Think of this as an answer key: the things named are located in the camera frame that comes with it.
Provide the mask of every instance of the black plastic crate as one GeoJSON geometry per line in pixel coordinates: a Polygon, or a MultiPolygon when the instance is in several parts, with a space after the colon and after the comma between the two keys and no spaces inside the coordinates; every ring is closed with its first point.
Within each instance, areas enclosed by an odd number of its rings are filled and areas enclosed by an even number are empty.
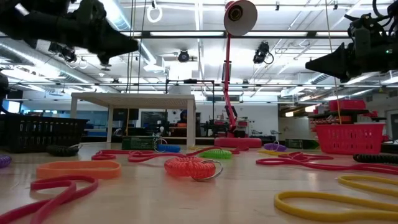
{"type": "Polygon", "coordinates": [[[45,152],[48,145],[80,143],[87,119],[0,115],[0,147],[9,152],[45,152]]]}

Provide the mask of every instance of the yellow tubing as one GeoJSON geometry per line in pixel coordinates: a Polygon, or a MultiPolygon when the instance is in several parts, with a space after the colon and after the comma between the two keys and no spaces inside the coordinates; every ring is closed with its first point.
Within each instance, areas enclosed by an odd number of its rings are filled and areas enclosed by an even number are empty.
{"type": "MultiPolygon", "coordinates": [[[[373,177],[366,175],[343,175],[338,178],[338,182],[350,187],[361,190],[367,190],[384,195],[391,195],[398,197],[398,190],[384,189],[374,187],[371,185],[360,184],[352,180],[367,180],[370,182],[380,182],[385,184],[393,184],[398,186],[397,180],[385,179],[381,177],[373,177]]],[[[279,210],[284,211],[290,215],[315,220],[319,222],[348,222],[353,220],[387,220],[398,221],[398,205],[390,203],[375,202],[372,200],[365,200],[356,197],[328,194],[322,192],[307,192],[307,191],[287,191],[280,192],[274,198],[274,206],[279,210]],[[286,198],[317,198],[329,200],[334,202],[348,203],[352,205],[360,205],[368,208],[375,208],[377,210],[351,210],[348,212],[314,212],[297,208],[283,202],[286,198]]]]}
{"type": "Polygon", "coordinates": [[[261,150],[258,150],[257,152],[272,155],[272,156],[286,155],[286,154],[290,153],[290,152],[277,152],[277,151],[271,151],[271,150],[266,150],[266,149],[261,149],[261,150]]]}

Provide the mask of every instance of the green coiled cord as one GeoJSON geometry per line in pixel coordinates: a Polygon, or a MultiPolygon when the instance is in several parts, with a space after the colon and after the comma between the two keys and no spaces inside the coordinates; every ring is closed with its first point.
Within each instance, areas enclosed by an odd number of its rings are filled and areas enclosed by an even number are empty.
{"type": "Polygon", "coordinates": [[[199,154],[199,156],[211,159],[230,159],[232,158],[232,152],[222,149],[212,149],[199,154]]]}

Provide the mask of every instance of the orange rubber band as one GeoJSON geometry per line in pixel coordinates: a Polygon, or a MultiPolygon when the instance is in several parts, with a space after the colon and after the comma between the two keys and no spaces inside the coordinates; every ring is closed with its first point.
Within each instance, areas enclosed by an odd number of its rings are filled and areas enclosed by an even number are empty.
{"type": "Polygon", "coordinates": [[[40,179],[62,175],[85,175],[95,179],[112,179],[121,175],[120,167],[120,163],[114,161],[60,161],[38,166],[36,174],[40,179]]]}

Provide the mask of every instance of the ceiling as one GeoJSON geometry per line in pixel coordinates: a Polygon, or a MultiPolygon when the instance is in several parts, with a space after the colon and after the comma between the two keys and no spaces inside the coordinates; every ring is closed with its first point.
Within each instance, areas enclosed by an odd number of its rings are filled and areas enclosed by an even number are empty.
{"type": "MultiPolygon", "coordinates": [[[[162,18],[159,22],[150,22],[148,20],[147,9],[148,7],[151,8],[151,1],[137,0],[132,2],[120,0],[119,3],[117,3],[117,0],[115,1],[116,4],[109,5],[114,0],[102,0],[105,3],[109,20],[115,20],[118,17],[125,18],[124,26],[121,26],[121,31],[129,31],[126,24],[133,24],[132,30],[134,32],[141,32],[143,30],[224,30],[225,0],[156,0],[157,6],[162,9],[162,18]]],[[[276,1],[251,1],[256,4],[258,10],[257,23],[253,30],[327,30],[328,28],[324,0],[280,0],[278,11],[275,10],[276,1]]],[[[331,30],[346,30],[349,27],[349,21],[343,18],[346,13],[351,16],[360,16],[372,12],[371,0],[338,0],[337,10],[333,10],[334,1],[327,1],[328,19],[331,30]]],[[[75,10],[79,2],[72,4],[70,11],[75,10]]],[[[378,0],[379,11],[382,14],[386,14],[386,7],[392,2],[392,0],[378,0]]],[[[150,12],[150,15],[155,19],[159,15],[159,12],[153,10],[150,12]]],[[[330,47],[332,47],[332,50],[335,50],[342,42],[348,44],[351,42],[351,39],[333,39],[331,40],[331,45],[328,39],[233,39],[231,42],[231,83],[242,83],[245,79],[249,80],[250,83],[268,84],[308,82],[311,78],[316,78],[321,74],[305,69],[305,62],[311,58],[321,57],[330,53],[330,47]],[[272,49],[271,52],[274,54],[275,60],[271,65],[255,65],[252,62],[255,50],[262,41],[268,41],[270,49],[272,49]]],[[[49,82],[79,83],[85,80],[90,83],[110,83],[113,80],[118,80],[121,83],[126,83],[127,71],[131,71],[131,75],[129,76],[131,83],[157,83],[164,82],[166,78],[166,73],[164,72],[147,72],[144,67],[147,66],[148,61],[144,54],[141,56],[139,52],[132,53],[130,57],[128,54],[113,57],[109,62],[112,65],[112,67],[109,67],[110,71],[105,72],[101,70],[103,67],[100,65],[100,61],[96,55],[89,53],[85,49],[77,48],[76,54],[79,58],[85,60],[87,65],[85,62],[82,62],[80,65],[66,65],[63,58],[52,55],[48,51],[50,43],[47,41],[40,40],[37,50],[31,49],[28,52],[26,51],[27,47],[25,43],[0,39],[1,43],[13,49],[20,49],[20,52],[37,58],[42,63],[45,62],[53,68],[67,71],[67,77],[72,76],[72,79],[74,78],[72,81],[71,79],[61,81],[47,79],[49,82]]],[[[165,71],[169,75],[172,73],[171,70],[175,70],[172,67],[180,64],[177,61],[179,52],[181,50],[188,50],[189,55],[193,57],[193,61],[187,63],[190,67],[189,71],[192,70],[192,72],[180,74],[180,79],[197,78],[221,82],[226,50],[225,39],[142,39],[141,43],[151,55],[164,59],[165,71]],[[198,70],[199,58],[201,60],[202,73],[198,70]]],[[[392,76],[394,74],[391,76],[371,74],[367,79],[360,80],[355,84],[377,84],[377,82],[383,82],[392,76]]],[[[22,78],[18,80],[18,78],[9,77],[9,79],[10,82],[24,82],[22,78]]],[[[318,84],[331,85],[334,83],[334,78],[330,77],[318,84]]],[[[23,85],[17,85],[15,88],[27,90],[23,85]]],[[[111,86],[109,88],[102,87],[99,90],[117,92],[123,91],[125,88],[125,86],[111,86]]],[[[157,91],[162,89],[164,88],[154,88],[150,85],[140,87],[140,91],[157,91]]],[[[94,90],[96,91],[95,86],[80,91],[94,90]]],[[[237,87],[232,88],[232,90],[241,91],[242,88],[237,87]]],[[[284,88],[281,86],[261,88],[260,90],[258,88],[249,88],[246,91],[253,91],[255,93],[282,90],[284,88]]],[[[308,91],[306,89],[301,90],[300,93],[301,97],[316,94],[314,90],[308,91]]]]}

